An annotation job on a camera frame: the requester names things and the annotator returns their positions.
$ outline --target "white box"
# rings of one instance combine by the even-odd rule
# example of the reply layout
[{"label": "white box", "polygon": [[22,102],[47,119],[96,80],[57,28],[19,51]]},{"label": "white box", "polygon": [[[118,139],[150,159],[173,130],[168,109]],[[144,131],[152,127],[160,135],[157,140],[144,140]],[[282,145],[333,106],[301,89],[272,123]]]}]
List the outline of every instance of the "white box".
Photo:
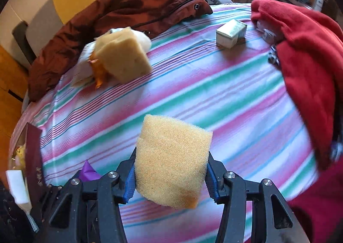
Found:
[{"label": "white box", "polygon": [[247,24],[232,19],[217,29],[217,44],[226,48],[233,47],[237,41],[244,38],[247,29]]}]

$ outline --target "jacket zipper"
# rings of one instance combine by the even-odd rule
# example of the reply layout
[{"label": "jacket zipper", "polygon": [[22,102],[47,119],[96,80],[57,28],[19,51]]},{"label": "jacket zipper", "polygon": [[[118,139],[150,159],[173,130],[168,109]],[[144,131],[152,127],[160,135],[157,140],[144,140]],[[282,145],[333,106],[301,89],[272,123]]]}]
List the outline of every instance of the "jacket zipper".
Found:
[{"label": "jacket zipper", "polygon": [[184,1],[183,3],[179,4],[176,8],[174,8],[172,11],[170,11],[168,14],[165,14],[159,18],[156,18],[156,19],[153,19],[153,20],[150,20],[148,22],[144,22],[144,23],[139,23],[139,24],[136,24],[134,26],[131,27],[131,29],[134,29],[134,28],[137,28],[137,27],[140,27],[140,26],[144,26],[144,25],[147,25],[147,24],[151,24],[151,23],[155,23],[159,20],[162,20],[168,16],[170,16],[173,12],[176,12],[180,7],[184,6],[185,4],[191,2],[191,1],[194,1],[194,0],[186,0]]}]

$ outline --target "blue gripper pad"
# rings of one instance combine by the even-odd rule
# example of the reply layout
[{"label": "blue gripper pad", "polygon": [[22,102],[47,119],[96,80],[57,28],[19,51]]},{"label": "blue gripper pad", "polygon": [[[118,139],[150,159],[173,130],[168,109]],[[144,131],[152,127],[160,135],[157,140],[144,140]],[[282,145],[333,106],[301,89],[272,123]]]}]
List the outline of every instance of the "blue gripper pad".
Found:
[{"label": "blue gripper pad", "polygon": [[213,198],[215,203],[217,203],[217,199],[219,198],[218,182],[210,164],[207,164],[205,183],[207,186],[207,190],[209,191],[210,197]]},{"label": "blue gripper pad", "polygon": [[127,203],[130,198],[133,197],[134,190],[136,188],[136,178],[134,175],[134,165],[131,167],[130,172],[125,182],[125,192],[123,195],[123,201]]}]

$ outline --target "sponge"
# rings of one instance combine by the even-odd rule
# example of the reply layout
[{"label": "sponge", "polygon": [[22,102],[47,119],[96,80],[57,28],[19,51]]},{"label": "sponge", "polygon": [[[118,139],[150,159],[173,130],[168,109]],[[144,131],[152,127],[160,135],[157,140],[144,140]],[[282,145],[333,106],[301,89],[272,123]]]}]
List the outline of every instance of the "sponge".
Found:
[{"label": "sponge", "polygon": [[152,70],[146,53],[129,27],[99,37],[94,54],[122,84],[149,74]]},{"label": "sponge", "polygon": [[160,205],[195,208],[205,180],[212,132],[146,115],[137,141],[137,191]]}]

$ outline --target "wooden floor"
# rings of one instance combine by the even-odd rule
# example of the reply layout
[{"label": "wooden floor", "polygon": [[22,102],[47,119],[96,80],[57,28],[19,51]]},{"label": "wooden floor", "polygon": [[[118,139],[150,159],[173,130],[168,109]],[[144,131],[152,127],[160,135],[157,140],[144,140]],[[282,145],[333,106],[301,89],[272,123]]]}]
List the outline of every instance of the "wooden floor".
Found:
[{"label": "wooden floor", "polygon": [[24,98],[26,90],[27,71],[0,46],[0,179],[5,185],[10,138],[22,106],[12,94]]}]

